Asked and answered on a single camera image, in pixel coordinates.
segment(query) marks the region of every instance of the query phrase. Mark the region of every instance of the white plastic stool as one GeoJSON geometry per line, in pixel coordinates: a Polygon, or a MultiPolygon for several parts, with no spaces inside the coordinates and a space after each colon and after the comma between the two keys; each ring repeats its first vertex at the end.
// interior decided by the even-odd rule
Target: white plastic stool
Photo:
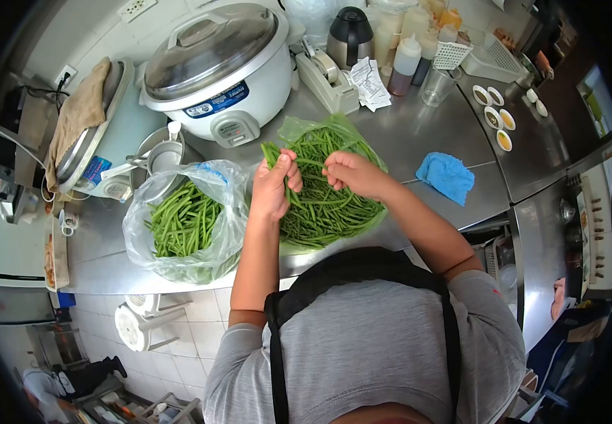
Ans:
{"type": "Polygon", "coordinates": [[[125,342],[127,347],[135,352],[143,352],[157,349],[173,341],[177,341],[178,337],[172,337],[156,344],[150,343],[150,331],[153,328],[159,328],[168,322],[174,321],[176,318],[186,315],[186,310],[183,308],[173,312],[165,313],[152,318],[143,318],[136,312],[132,311],[127,303],[123,303],[115,310],[115,326],[120,334],[120,338],[125,342]]]}
{"type": "Polygon", "coordinates": [[[190,303],[173,301],[165,294],[128,294],[125,300],[132,311],[141,317],[158,316],[168,310],[184,307],[190,303]]]}

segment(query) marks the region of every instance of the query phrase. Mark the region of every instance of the receipt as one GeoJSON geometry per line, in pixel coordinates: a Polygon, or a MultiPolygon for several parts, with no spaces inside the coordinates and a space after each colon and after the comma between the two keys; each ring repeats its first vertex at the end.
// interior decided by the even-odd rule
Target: receipt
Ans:
{"type": "Polygon", "coordinates": [[[383,106],[391,106],[391,95],[381,82],[376,60],[369,57],[360,59],[350,72],[342,72],[349,83],[357,86],[358,100],[362,106],[367,106],[372,112],[383,106]]]}

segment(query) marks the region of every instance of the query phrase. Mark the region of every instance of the plastic basket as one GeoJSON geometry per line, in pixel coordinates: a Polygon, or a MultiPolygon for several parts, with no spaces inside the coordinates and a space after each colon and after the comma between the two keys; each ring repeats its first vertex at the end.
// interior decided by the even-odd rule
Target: plastic basket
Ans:
{"type": "Polygon", "coordinates": [[[471,50],[473,50],[472,47],[463,44],[438,41],[433,64],[436,69],[455,69],[469,55],[471,50]]]}
{"type": "Polygon", "coordinates": [[[463,25],[461,30],[468,32],[473,46],[471,54],[461,63],[465,73],[503,83],[512,83],[525,75],[520,62],[494,34],[463,25]]]}
{"type": "Polygon", "coordinates": [[[54,216],[49,217],[44,244],[52,238],[52,266],[54,267],[54,282],[50,282],[45,273],[47,289],[56,292],[58,289],[70,284],[68,275],[68,253],[66,236],[61,233],[61,226],[54,216]]]}
{"type": "Polygon", "coordinates": [[[494,241],[485,247],[485,261],[487,262],[487,273],[499,283],[499,261],[497,259],[497,247],[504,241],[506,236],[497,235],[494,241]]]}

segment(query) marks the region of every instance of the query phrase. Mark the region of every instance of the green plastic bag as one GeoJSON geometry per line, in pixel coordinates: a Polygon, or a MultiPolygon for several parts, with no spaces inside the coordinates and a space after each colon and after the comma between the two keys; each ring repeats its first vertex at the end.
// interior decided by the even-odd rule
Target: green plastic bag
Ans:
{"type": "MultiPolygon", "coordinates": [[[[322,122],[314,122],[314,121],[306,121],[303,119],[295,118],[295,117],[285,117],[285,121],[277,131],[281,140],[285,142],[295,142],[299,140],[301,136],[305,133],[318,130],[319,128],[329,128],[331,131],[335,131],[342,140],[346,141],[346,144],[341,150],[349,151],[352,153],[358,153],[363,157],[369,159],[369,161],[373,164],[378,165],[378,167],[384,172],[388,172],[388,166],[386,163],[379,157],[379,155],[369,147],[369,144],[365,139],[361,136],[360,132],[355,129],[355,126],[346,118],[346,115],[343,113],[335,113],[330,115],[327,119],[322,122]],[[368,151],[360,148],[359,142],[363,142],[367,147],[368,151]]],[[[386,214],[388,213],[386,208],[383,208],[381,212],[379,212],[371,221],[369,221],[368,231],[371,228],[376,227],[384,220],[386,214]]],[[[280,255],[281,256],[289,256],[295,254],[307,254],[316,252],[319,250],[315,247],[303,246],[301,244],[295,244],[284,240],[281,238],[280,242],[280,255]]]]}

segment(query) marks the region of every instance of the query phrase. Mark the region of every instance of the kitchen counter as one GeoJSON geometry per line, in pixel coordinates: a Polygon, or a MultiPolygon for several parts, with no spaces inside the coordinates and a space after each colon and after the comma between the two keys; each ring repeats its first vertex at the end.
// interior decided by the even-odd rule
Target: kitchen counter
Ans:
{"type": "MultiPolygon", "coordinates": [[[[429,108],[413,87],[393,105],[372,113],[361,108],[348,116],[369,145],[384,159],[389,174],[422,198],[457,229],[465,229],[509,209],[506,185],[480,123],[463,95],[454,89],[438,108],[429,108]],[[473,174],[475,186],[462,207],[414,177],[426,154],[449,153],[461,159],[473,174]]],[[[226,149],[215,142],[195,139],[192,145],[207,159],[229,159],[253,172],[263,158],[259,144],[279,141],[277,130],[285,115],[321,121],[329,114],[310,90],[293,90],[284,110],[261,129],[261,137],[226,149]]],[[[111,199],[90,198],[69,206],[80,215],[79,229],[68,241],[71,285],[63,291],[91,294],[175,293],[233,285],[234,271],[208,285],[176,284],[133,265],[125,252],[122,219],[128,205],[111,199]]],[[[313,254],[280,257],[281,287],[303,271],[337,251],[361,246],[391,250],[410,248],[394,219],[387,216],[375,229],[339,240],[313,254]]]]}
{"type": "Polygon", "coordinates": [[[526,353],[553,326],[553,284],[567,276],[565,225],[560,216],[560,202],[567,195],[563,178],[509,211],[518,275],[518,324],[526,353]]]}
{"type": "Polygon", "coordinates": [[[570,156],[552,115],[542,117],[527,99],[526,90],[516,83],[504,84],[492,79],[473,77],[464,73],[458,83],[471,108],[485,129],[497,162],[504,175],[511,203],[518,203],[548,187],[566,175],[570,156]],[[475,101],[473,86],[496,88],[504,96],[503,106],[493,106],[497,111],[506,109],[515,120],[516,128],[508,131],[513,142],[510,152],[497,143],[497,130],[485,120],[485,106],[475,101]]]}

